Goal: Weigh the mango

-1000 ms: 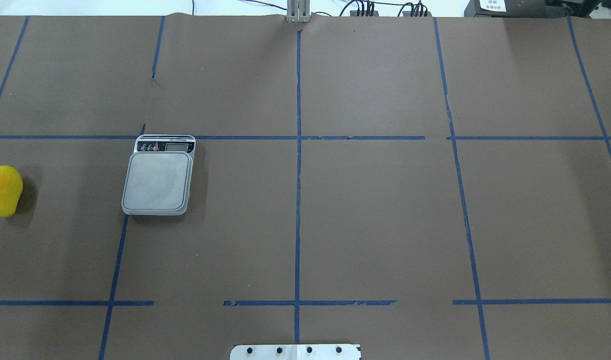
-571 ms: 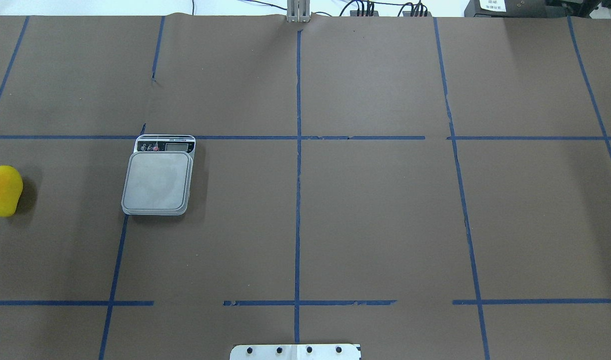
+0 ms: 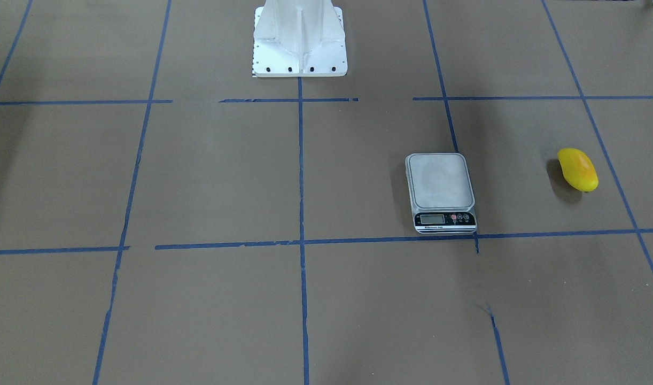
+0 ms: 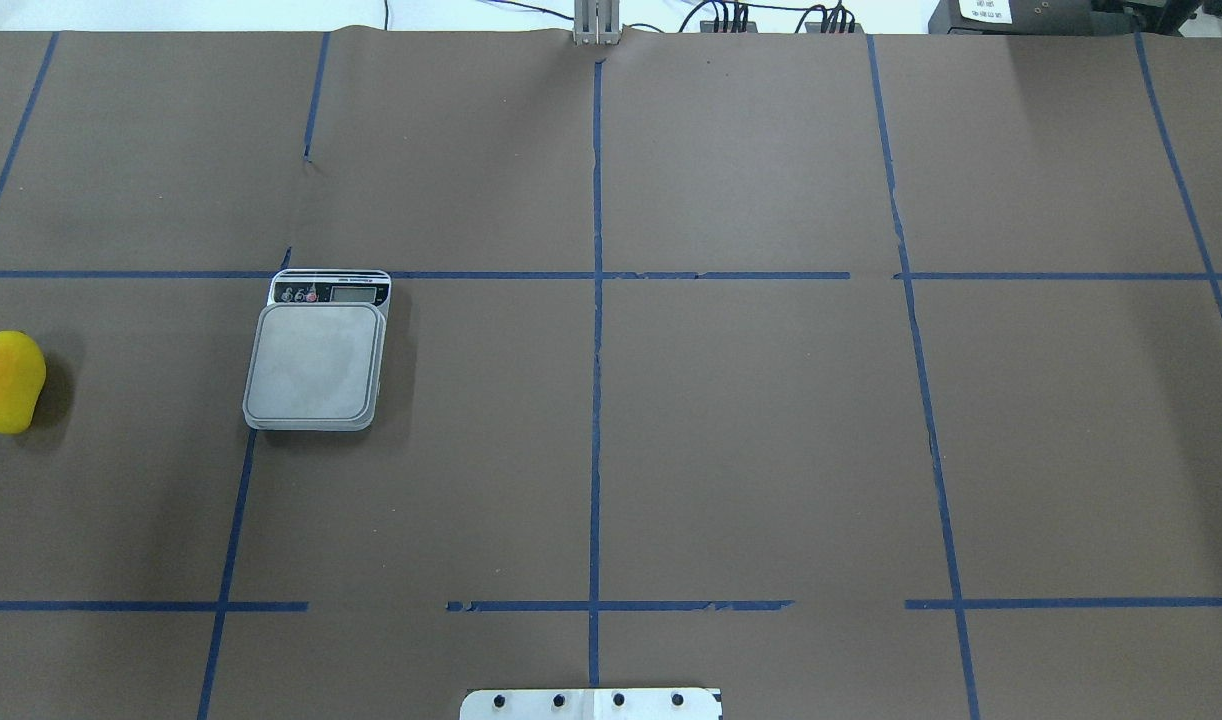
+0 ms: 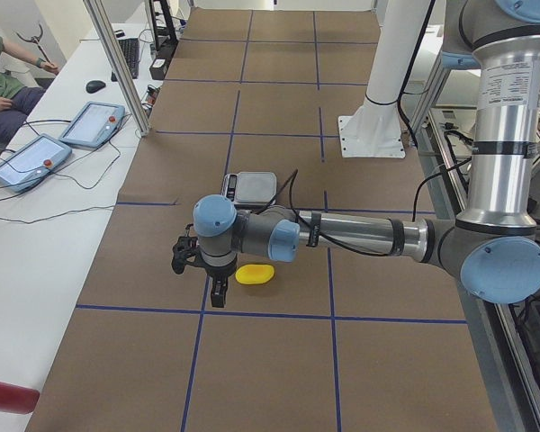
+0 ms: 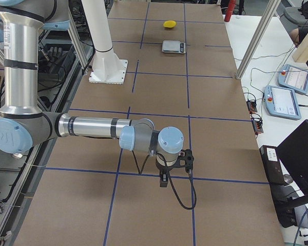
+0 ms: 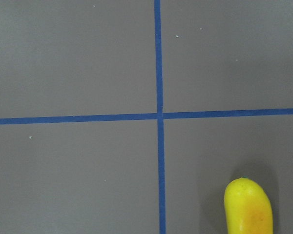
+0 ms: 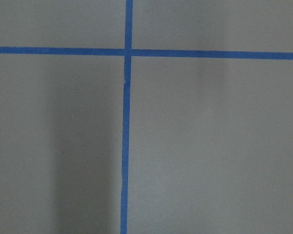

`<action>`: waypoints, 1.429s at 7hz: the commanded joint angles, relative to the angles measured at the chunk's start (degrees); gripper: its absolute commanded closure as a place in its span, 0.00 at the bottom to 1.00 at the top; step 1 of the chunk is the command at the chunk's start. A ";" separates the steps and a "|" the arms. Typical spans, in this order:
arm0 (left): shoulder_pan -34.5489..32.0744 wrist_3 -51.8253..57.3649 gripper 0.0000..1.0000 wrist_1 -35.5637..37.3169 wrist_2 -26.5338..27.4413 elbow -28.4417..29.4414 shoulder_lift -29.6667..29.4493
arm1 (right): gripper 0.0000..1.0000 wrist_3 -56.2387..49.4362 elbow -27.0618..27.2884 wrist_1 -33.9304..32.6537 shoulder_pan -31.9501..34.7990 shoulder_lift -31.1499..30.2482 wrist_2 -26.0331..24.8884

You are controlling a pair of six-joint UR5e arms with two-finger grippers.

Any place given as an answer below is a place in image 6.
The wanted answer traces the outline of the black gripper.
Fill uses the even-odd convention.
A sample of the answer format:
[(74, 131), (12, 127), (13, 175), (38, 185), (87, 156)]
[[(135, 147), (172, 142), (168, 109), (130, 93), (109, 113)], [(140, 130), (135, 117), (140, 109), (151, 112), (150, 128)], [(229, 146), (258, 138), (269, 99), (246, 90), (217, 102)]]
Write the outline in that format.
[(164, 162), (156, 160), (156, 167), (159, 170), (159, 176), (160, 176), (160, 187), (166, 188), (168, 185), (168, 177), (167, 173), (175, 168), (180, 168), (180, 161), (177, 160), (174, 163), (168, 162), (167, 165), (164, 164)]

